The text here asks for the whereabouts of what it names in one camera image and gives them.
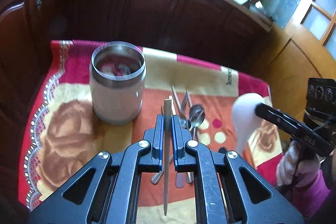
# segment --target gloved hand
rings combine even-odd
[[[295,172],[296,163],[299,157],[298,143],[291,142],[288,151],[281,158],[277,166],[277,184],[281,186],[283,184],[291,184],[293,175]],[[312,160],[303,160],[299,163],[296,176],[303,174],[301,180],[296,187],[304,187],[313,181],[320,169],[320,160],[315,154]]]

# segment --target polka dot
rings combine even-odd
[[[214,139],[216,143],[223,143],[226,140],[226,135],[224,132],[219,131],[215,134]]]
[[[212,125],[214,128],[220,128],[223,125],[223,123],[221,122],[220,119],[214,119],[212,121]]]
[[[206,130],[209,127],[209,122],[207,119],[204,119],[202,124],[198,127],[200,130]]]
[[[210,144],[210,136],[208,133],[198,135],[198,141],[204,145]]]

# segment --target window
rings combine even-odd
[[[336,29],[334,28],[331,36],[328,38],[327,43],[325,44],[326,49],[332,57],[336,60]]]
[[[328,28],[330,20],[321,14],[316,8],[312,7],[303,25],[310,30],[315,37],[320,40]]]
[[[315,0],[315,3],[333,16],[336,10],[336,0]]]

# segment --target patterned tablecloth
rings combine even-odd
[[[163,99],[174,85],[180,100],[188,89],[193,103],[205,108],[199,141],[211,150],[235,148],[231,121],[235,99],[256,92],[271,105],[267,83],[246,74],[193,58],[140,48],[147,76],[139,116],[125,126],[112,126],[92,110],[89,63],[101,42],[52,41],[53,63],[31,110],[21,148],[18,199],[33,210],[101,150],[116,153],[142,139],[155,125]],[[282,157],[276,127],[266,121],[249,139],[243,157],[271,184]],[[168,215],[163,215],[163,179],[151,184],[143,173],[137,223],[195,223],[194,186],[175,187],[170,165]]]

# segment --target scalloped border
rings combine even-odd
[[[36,166],[39,163],[37,153],[42,146],[40,134],[45,129],[43,122],[44,116],[49,112],[48,104],[54,98],[54,90],[59,84],[59,78],[64,74],[64,63],[68,58],[68,49],[73,45],[71,40],[59,41],[59,70],[46,83],[43,90],[43,104],[37,109],[34,118],[30,121],[30,140],[31,146],[26,153],[23,163],[24,175],[29,185],[29,191],[26,196],[26,206],[29,210],[34,210],[40,203],[41,193],[37,188],[38,174]]]

